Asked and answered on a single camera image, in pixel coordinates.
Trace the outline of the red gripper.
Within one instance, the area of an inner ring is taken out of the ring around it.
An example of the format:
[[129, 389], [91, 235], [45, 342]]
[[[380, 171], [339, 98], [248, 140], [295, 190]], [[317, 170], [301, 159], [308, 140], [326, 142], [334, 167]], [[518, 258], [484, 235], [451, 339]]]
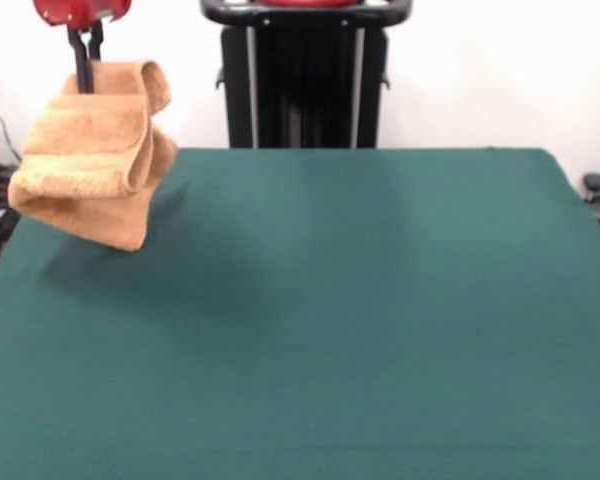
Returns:
[[[101, 59], [100, 49], [104, 40], [101, 19], [122, 18], [130, 9], [130, 0], [34, 0], [33, 4], [38, 15], [48, 25], [68, 26], [67, 36], [74, 51], [78, 92], [92, 93], [93, 76], [89, 58], [93, 61]], [[70, 26], [90, 25], [87, 53], [81, 32]]]

